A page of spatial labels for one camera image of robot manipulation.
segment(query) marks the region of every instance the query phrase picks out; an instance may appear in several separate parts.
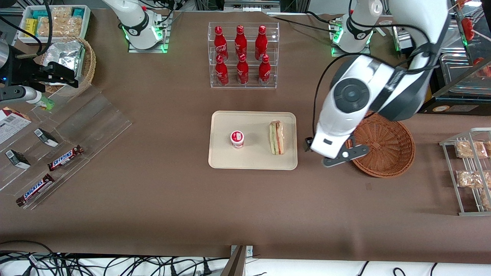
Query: brown table covering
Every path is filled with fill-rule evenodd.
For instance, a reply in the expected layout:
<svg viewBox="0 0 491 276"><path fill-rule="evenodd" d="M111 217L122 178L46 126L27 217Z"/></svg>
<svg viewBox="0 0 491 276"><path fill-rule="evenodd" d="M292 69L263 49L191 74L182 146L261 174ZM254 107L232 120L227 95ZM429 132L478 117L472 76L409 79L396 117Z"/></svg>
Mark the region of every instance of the brown table covering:
<svg viewBox="0 0 491 276"><path fill-rule="evenodd" d="M311 17L289 19L327 27ZM128 54L116 15L93 10L87 36L97 55L93 84L133 125L33 211L0 193L1 241L36 240L56 252L227 256L229 245L245 244L262 258L491 262L491 217L457 216L437 144L489 127L489 117L418 114L404 121L416 158L398 178L369 177L351 163L324 168L320 155L301 146L311 135L317 81L333 59L327 34L280 22L277 90L213 90L209 21L275 19L185 13L172 25L167 54ZM374 35L372 54L399 60L390 36ZM334 72L324 79L318 106ZM209 167L217 110L292 112L298 167ZM42 250L1 249L7 248Z"/></svg>

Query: coca-cola bottle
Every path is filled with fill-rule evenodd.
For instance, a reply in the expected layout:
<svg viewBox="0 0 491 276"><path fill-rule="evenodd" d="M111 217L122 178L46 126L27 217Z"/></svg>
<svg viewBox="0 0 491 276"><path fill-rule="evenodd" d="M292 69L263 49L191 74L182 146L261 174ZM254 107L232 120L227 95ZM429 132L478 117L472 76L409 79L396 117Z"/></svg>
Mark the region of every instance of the coca-cola bottle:
<svg viewBox="0 0 491 276"><path fill-rule="evenodd" d="M225 86L228 84L228 70L227 65L223 63L223 57L217 55L217 64L215 66L215 71L217 72L218 84L220 86Z"/></svg>
<svg viewBox="0 0 491 276"><path fill-rule="evenodd" d="M237 36L235 37L235 53L237 54L237 57L245 54L245 57L247 58L247 39L244 35L244 26L242 25L237 26Z"/></svg>
<svg viewBox="0 0 491 276"><path fill-rule="evenodd" d="M266 37L266 27L264 25L261 25L259 26L259 34L256 38L256 59L261 60L267 49L268 38Z"/></svg>
<svg viewBox="0 0 491 276"><path fill-rule="evenodd" d="M263 62L259 64L259 85L267 86L270 82L270 56L267 54L263 55Z"/></svg>
<svg viewBox="0 0 491 276"><path fill-rule="evenodd" d="M240 84L246 84L249 81L249 65L246 62L245 54L239 56L239 63L237 63L237 81Z"/></svg>
<svg viewBox="0 0 491 276"><path fill-rule="evenodd" d="M227 40L223 36L223 31L220 26L215 27L215 49L217 50L217 55L222 56L223 61L227 61Z"/></svg>

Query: white floor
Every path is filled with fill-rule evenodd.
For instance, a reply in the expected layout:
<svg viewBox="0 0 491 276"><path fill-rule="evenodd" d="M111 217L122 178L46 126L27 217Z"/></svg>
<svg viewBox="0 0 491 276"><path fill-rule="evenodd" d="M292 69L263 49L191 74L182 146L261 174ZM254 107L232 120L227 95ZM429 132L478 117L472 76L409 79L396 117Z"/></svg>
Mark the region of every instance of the white floor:
<svg viewBox="0 0 491 276"><path fill-rule="evenodd" d="M163 257L162 260L168 260L168 257ZM187 257L179 257L174 261L187 259ZM193 257L197 262L202 261L200 257ZM105 267L112 259L109 258L94 258L82 259L83 265L97 265ZM117 260L112 264L117 264L122 261ZM123 276L123 271L134 262L134 259L127 260L121 264L110 267L107 270L107 276ZM227 260L217 260L209 263L210 269L216 271L222 269ZM278 260L278 259L247 259L248 264L245 267L246 276L255 276L266 272L266 276L357 276L364 262L356 261L320 261L320 260ZM176 272L179 274L183 269L192 265L192 262L186 261L175 265ZM402 262L370 262L363 276L394 276L393 269L401 268L406 276L429 276L430 269L433 263L402 263ZM11 261L0 265L1 276L18 276L22 275L29 262ZM156 270L157 266L144 263L138 266L133 276L150 276ZM102 276L104 269L89 268L95 276ZM191 276L194 269L189 269L183 272L180 276ZM203 266L198 266L198 272L203 271ZM80 273L73 272L73 276L78 276ZM31 271L32 276L37 276L35 270ZM170 275L170 266L166 267L165 275ZM53 276L49 270L40 270L39 276ZM403 276L401 272L396 273L396 276ZM491 265L470 265L470 264L448 264L439 263L433 272L433 276L491 276Z"/></svg>

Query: brown woven basket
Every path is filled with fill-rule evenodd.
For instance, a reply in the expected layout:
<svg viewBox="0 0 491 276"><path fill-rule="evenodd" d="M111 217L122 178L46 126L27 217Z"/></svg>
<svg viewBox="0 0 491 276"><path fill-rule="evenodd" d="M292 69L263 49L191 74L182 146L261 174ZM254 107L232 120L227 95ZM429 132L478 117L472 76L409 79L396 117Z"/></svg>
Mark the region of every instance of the brown woven basket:
<svg viewBox="0 0 491 276"><path fill-rule="evenodd" d="M370 148L370 152L353 163L362 171L380 178L405 173L414 162L415 144L409 130L400 122L391 122L374 114L355 129L355 142Z"/></svg>
<svg viewBox="0 0 491 276"><path fill-rule="evenodd" d="M87 88L89 88L90 84L92 83L92 79L94 78L94 73L95 73L95 53L90 44L77 36L71 36L71 37L65 37L60 40L60 42L70 42L70 41L78 41L83 44L85 47L85 55L83 57L83 67L82 67L82 76L83 80L79 82L79 88L72 88L72 89L64 89L63 93L59 93L60 96L67 96L67 97L73 97L76 96L82 92L84 92ZM46 57L46 54L44 54L41 57L41 63L43 63L44 58ZM56 91L60 90L63 86L62 85L45 85L46 86L46 92L49 93L55 93Z"/></svg>

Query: sandwich slice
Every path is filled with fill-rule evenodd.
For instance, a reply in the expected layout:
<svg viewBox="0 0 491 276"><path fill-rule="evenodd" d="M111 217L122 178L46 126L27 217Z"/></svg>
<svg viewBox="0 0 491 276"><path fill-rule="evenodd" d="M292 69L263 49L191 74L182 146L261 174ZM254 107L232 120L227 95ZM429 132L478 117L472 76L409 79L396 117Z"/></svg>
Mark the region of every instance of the sandwich slice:
<svg viewBox="0 0 491 276"><path fill-rule="evenodd" d="M270 146L271 153L274 155L285 153L283 124L280 121L273 121L270 123Z"/></svg>

